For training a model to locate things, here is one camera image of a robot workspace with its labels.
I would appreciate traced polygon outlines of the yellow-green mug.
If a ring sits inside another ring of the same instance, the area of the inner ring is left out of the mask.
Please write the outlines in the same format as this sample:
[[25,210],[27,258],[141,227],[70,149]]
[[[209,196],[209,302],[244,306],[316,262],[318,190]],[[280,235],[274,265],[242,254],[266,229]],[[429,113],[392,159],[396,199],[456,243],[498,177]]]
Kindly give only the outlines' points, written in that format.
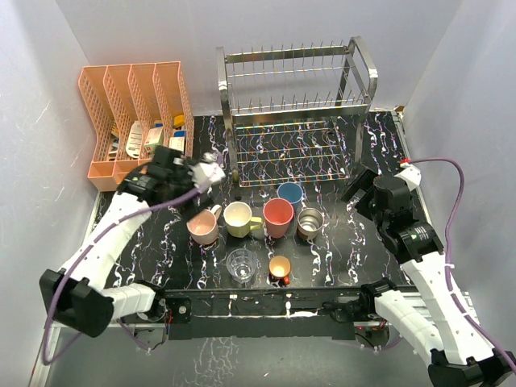
[[264,220],[252,214],[251,207],[245,202],[232,202],[223,211],[227,232],[235,238],[244,238],[251,231],[263,227]]

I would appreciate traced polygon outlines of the light pink mug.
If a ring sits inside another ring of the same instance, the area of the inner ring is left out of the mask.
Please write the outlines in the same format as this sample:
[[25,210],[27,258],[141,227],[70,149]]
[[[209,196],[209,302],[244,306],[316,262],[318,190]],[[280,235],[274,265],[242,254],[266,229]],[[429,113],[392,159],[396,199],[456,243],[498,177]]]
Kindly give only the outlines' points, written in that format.
[[218,219],[222,212],[220,205],[203,210],[186,223],[193,240],[199,245],[209,245],[218,238]]

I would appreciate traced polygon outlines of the light blue plastic cup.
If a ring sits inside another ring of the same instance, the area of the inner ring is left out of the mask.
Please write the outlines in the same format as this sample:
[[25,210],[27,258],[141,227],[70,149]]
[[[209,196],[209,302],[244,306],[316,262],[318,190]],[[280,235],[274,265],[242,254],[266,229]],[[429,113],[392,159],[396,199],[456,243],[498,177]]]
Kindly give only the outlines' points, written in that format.
[[303,190],[298,183],[287,181],[278,186],[277,196],[288,201],[297,211],[302,202]]

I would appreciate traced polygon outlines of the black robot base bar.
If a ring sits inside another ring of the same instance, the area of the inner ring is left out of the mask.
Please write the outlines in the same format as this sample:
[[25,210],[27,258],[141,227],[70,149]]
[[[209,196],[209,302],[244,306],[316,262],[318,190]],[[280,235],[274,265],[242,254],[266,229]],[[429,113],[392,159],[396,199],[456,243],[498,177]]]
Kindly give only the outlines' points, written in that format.
[[360,304],[351,288],[166,290],[148,318],[133,327],[161,327],[169,340],[208,337],[358,339],[366,347],[391,347],[393,328]]

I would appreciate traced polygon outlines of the cream steel tumbler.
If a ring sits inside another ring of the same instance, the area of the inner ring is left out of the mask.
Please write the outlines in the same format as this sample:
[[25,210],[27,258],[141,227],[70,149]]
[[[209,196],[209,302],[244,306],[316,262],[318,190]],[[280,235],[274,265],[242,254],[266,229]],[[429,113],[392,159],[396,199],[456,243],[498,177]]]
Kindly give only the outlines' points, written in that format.
[[304,240],[314,239],[324,224],[323,213],[315,208],[305,208],[298,214],[298,236]]

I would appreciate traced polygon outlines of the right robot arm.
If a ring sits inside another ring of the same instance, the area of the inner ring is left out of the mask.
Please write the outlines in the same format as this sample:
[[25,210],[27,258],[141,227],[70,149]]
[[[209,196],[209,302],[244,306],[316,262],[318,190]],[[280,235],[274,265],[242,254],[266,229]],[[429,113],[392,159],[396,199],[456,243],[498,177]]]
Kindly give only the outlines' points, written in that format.
[[496,348],[476,327],[463,295],[454,288],[451,265],[435,229],[414,217],[412,192],[420,182],[421,173],[411,164],[394,176],[363,167],[343,200],[363,194],[357,212],[375,224],[430,316],[423,317],[387,278],[362,285],[358,299],[346,306],[393,325],[425,363],[432,385],[499,386],[514,371],[514,355]]

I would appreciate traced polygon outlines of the dusty pink tumbler cup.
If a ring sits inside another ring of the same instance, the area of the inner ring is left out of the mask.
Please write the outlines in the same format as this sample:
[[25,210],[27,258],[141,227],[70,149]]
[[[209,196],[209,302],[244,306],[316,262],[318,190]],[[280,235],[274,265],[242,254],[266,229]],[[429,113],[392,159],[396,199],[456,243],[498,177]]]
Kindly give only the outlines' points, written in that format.
[[287,232],[294,216],[294,209],[289,201],[273,198],[264,204],[263,216],[268,235],[278,239]]

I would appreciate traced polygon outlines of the clear glass cup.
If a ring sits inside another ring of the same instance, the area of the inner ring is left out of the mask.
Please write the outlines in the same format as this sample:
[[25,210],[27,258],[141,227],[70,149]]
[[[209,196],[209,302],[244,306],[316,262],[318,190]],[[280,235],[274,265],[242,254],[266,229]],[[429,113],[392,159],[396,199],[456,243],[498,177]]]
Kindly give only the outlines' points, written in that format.
[[256,273],[256,254],[246,248],[237,248],[228,254],[226,266],[235,281],[248,283]]

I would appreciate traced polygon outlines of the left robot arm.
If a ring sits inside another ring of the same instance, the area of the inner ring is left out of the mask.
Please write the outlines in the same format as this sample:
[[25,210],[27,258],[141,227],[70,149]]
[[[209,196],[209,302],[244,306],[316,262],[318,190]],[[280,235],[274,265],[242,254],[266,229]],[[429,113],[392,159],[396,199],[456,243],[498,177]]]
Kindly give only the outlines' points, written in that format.
[[131,170],[110,206],[78,251],[58,270],[46,270],[40,290],[48,323],[57,321],[91,338],[121,317],[140,313],[162,319],[166,301],[154,285],[136,283],[108,289],[106,280],[124,248],[153,212],[173,207],[191,219],[207,206],[199,197],[225,178],[222,157],[195,160],[159,146],[153,158]]

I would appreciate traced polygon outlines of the orange mug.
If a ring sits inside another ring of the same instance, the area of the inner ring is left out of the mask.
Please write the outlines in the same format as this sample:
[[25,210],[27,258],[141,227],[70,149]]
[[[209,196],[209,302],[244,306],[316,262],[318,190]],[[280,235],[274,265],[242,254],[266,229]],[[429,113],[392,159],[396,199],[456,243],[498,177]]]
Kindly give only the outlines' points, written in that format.
[[281,281],[284,285],[290,283],[289,275],[291,272],[290,260],[285,256],[274,256],[269,261],[269,276],[273,280]]

